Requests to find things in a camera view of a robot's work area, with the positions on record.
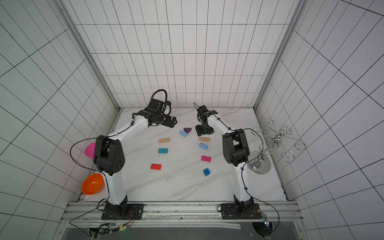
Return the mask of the light blue block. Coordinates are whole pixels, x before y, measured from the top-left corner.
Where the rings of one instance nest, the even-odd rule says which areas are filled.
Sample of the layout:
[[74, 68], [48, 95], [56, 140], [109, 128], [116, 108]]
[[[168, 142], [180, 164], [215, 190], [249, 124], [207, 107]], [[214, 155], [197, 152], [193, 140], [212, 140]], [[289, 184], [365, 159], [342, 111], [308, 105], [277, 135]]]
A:
[[201, 149], [204, 149], [204, 150], [208, 150], [208, 148], [209, 148], [209, 146], [206, 145], [206, 144], [204, 144], [204, 143], [200, 143], [200, 144], [199, 144], [199, 147], [200, 147]]
[[187, 137], [188, 136], [188, 133], [185, 132], [184, 130], [180, 130], [179, 134], [182, 135], [183, 137]]

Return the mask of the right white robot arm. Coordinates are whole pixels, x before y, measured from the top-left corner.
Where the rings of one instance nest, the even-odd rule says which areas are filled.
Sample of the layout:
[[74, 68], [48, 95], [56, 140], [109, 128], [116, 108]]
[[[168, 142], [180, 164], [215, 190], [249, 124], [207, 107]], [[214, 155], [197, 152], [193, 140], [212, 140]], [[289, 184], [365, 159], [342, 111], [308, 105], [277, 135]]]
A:
[[200, 122], [196, 126], [198, 136], [222, 134], [223, 156], [228, 164], [231, 165], [234, 177], [234, 206], [227, 212], [229, 216], [239, 219], [250, 219], [255, 217], [254, 199], [247, 194], [247, 187], [244, 186], [242, 179], [243, 166], [248, 161], [250, 149], [246, 134], [242, 129], [233, 129], [218, 113], [208, 110], [205, 105], [198, 106], [194, 103], [197, 110], [197, 119]]

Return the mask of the purple pentagon block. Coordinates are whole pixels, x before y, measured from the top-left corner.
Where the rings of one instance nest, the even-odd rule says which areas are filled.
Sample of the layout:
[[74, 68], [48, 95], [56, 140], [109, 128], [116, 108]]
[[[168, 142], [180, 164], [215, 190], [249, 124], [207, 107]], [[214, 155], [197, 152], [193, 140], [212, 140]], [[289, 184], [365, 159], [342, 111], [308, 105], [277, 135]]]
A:
[[189, 132], [192, 131], [192, 129], [191, 128], [184, 128], [184, 131], [188, 134]]

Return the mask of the teal block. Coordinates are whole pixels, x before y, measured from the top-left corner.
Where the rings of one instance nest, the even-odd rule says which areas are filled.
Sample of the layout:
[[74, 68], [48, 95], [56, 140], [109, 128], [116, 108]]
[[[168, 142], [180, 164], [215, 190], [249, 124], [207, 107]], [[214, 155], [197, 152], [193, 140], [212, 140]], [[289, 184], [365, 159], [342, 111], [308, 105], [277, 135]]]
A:
[[159, 148], [158, 153], [159, 154], [167, 154], [169, 151], [168, 148]]

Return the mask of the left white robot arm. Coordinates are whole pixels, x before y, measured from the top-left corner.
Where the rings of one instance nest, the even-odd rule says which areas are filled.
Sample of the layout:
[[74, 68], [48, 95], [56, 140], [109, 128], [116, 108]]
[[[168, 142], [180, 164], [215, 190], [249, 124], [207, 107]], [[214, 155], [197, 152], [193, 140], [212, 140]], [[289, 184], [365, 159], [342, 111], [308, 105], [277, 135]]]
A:
[[170, 101], [151, 99], [149, 105], [133, 113], [132, 120], [122, 128], [108, 136], [97, 137], [94, 164], [104, 176], [108, 191], [102, 220], [125, 220], [133, 217], [122, 179], [122, 169], [126, 161], [123, 144], [149, 127], [163, 125], [173, 128], [177, 124], [177, 119], [170, 116], [171, 112]]

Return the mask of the tan wooden block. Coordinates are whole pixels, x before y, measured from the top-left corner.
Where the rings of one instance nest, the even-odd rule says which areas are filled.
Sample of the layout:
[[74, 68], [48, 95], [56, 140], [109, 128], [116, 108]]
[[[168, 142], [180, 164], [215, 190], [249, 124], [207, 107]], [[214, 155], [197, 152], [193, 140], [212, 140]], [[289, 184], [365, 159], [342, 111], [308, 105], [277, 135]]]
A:
[[159, 143], [167, 143], [167, 142], [170, 142], [171, 139], [170, 138], [161, 138], [159, 139]]
[[208, 137], [199, 137], [199, 141], [200, 141], [200, 142], [210, 142], [210, 141], [211, 141], [211, 138], [208, 138]]

